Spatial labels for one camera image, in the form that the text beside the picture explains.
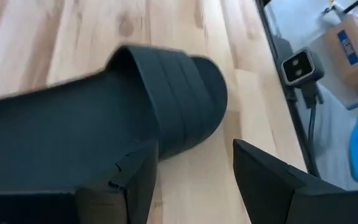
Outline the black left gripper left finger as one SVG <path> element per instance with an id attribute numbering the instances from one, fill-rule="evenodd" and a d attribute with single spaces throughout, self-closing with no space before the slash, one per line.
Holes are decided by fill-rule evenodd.
<path id="1" fill-rule="evenodd" d="M 146 224 L 157 178 L 158 143 L 149 141 L 75 193 L 80 224 Z"/>

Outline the black rubber slide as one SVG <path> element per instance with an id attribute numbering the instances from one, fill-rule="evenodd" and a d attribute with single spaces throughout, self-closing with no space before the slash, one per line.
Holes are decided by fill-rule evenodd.
<path id="1" fill-rule="evenodd" d="M 227 98 L 209 58 L 121 45 L 90 76 L 0 99 L 0 192 L 68 190 L 149 147 L 174 156 L 216 130 Z"/>

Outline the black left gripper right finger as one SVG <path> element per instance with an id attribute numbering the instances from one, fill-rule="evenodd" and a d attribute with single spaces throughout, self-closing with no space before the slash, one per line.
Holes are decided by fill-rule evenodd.
<path id="1" fill-rule="evenodd" d="M 336 187 L 241 139 L 232 146 L 252 224 L 358 224 L 358 190 Z"/>

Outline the brown cardboard box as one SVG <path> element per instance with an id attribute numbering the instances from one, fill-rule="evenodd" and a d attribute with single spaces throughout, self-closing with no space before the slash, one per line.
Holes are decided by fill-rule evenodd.
<path id="1" fill-rule="evenodd" d="M 348 15 L 323 34 L 336 76 L 358 90 L 358 17 Z"/>

